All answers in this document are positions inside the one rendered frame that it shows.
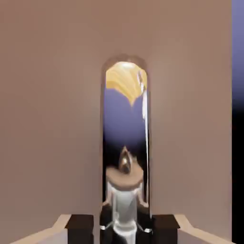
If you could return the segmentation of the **pinkish brown cabinet door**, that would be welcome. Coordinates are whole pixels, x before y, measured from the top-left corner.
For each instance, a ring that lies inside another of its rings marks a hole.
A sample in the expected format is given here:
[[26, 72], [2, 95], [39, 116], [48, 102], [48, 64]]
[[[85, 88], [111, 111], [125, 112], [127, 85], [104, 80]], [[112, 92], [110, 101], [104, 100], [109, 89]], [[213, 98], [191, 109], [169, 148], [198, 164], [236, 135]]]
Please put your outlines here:
[[113, 56], [150, 79], [151, 211], [231, 238], [231, 0], [0, 0], [0, 244], [102, 201]]

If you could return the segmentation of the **shiny curved metal handle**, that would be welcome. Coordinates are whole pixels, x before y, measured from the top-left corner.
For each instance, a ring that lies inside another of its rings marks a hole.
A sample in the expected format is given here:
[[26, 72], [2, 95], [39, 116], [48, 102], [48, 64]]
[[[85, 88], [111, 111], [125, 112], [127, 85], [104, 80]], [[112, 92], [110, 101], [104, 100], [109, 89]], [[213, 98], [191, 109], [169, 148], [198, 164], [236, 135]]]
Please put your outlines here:
[[144, 60], [110, 58], [102, 83], [101, 244], [152, 244], [148, 74]]

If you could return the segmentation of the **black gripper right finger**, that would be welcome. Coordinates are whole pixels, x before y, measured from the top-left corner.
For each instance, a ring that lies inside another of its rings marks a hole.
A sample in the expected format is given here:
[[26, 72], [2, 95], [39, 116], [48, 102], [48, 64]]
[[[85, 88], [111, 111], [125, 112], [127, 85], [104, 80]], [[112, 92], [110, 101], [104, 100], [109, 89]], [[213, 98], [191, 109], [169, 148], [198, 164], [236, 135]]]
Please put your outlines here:
[[232, 244], [193, 227], [183, 214], [152, 216], [152, 244]]

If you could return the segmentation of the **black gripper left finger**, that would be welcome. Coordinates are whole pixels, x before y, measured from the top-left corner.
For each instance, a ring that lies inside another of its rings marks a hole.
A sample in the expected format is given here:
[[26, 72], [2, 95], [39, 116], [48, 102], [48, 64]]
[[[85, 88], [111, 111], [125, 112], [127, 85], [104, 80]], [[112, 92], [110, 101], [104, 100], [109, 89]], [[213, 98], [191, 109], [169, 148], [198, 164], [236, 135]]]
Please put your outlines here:
[[93, 216], [62, 214], [52, 227], [10, 244], [93, 244]]

